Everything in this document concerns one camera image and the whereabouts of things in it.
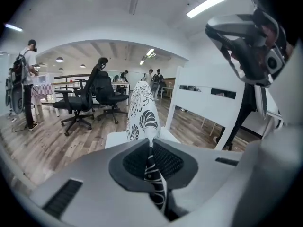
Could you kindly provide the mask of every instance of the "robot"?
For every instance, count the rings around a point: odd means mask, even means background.
[[[270,33],[274,39],[269,41]],[[267,87],[286,123],[243,154],[154,140],[166,177],[161,213],[140,178],[148,139],[85,155],[17,199],[44,226],[255,226],[283,200],[303,164],[303,45],[288,53],[284,29],[261,9],[214,17],[205,28],[238,78]],[[231,57],[240,62],[242,72]]]

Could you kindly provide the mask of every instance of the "wooden floor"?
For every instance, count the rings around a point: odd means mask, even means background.
[[[162,99],[157,102],[157,109],[161,125],[164,126],[169,111],[170,101]],[[118,105],[122,111],[128,111],[125,102]],[[102,113],[102,109],[96,109],[94,115]],[[59,171],[75,159],[93,151],[101,150],[105,146],[106,137],[111,132],[126,130],[126,115],[119,114],[119,124],[114,124],[111,115],[107,115],[102,121],[91,120],[92,130],[87,130],[85,125],[76,123],[70,130],[70,136],[64,135],[64,129],[60,121],[73,114],[61,110],[60,117],[56,117],[52,106],[39,106],[40,115],[34,120],[39,122],[34,131],[27,129],[13,133],[14,130],[23,129],[25,118],[20,115],[16,123],[3,116],[0,118],[0,141],[10,157],[19,165],[24,175],[35,185],[39,185],[52,174]],[[221,127],[216,126],[213,135],[209,133],[213,122],[206,121],[201,128],[202,117],[190,112],[175,110],[171,124],[171,133],[182,143],[195,145],[197,147],[215,148],[212,141],[214,136],[219,136]],[[243,151],[248,142],[257,140],[250,133],[239,130],[234,140],[233,150]]]

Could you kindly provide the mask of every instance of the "white shirt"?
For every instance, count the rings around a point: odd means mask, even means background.
[[[147,82],[147,84],[149,85],[149,86],[151,86],[151,82],[152,82],[152,76],[151,76],[151,74],[150,73],[146,73],[145,74],[145,79],[144,79],[146,82]]]
[[[30,51],[28,47],[25,47],[20,52],[20,54],[24,55],[24,53],[26,51],[28,51],[28,52],[25,54],[24,58],[27,61],[27,66],[26,66],[26,69],[27,69],[27,79],[24,81],[24,85],[31,85],[31,84],[33,84],[33,80],[32,80],[32,77],[30,75],[29,66],[35,66],[35,65],[37,65],[37,62],[36,62],[35,52]]]

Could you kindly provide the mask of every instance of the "black backpack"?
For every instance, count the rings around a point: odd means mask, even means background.
[[[25,51],[23,55],[19,54],[13,64],[13,68],[11,70],[11,78],[13,83],[23,82],[27,78],[27,61],[24,56],[28,51],[29,50]]]

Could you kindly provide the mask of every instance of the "vent grille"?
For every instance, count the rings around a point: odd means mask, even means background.
[[[82,185],[82,182],[71,179],[68,180],[46,203],[43,210],[55,218],[60,218]]]

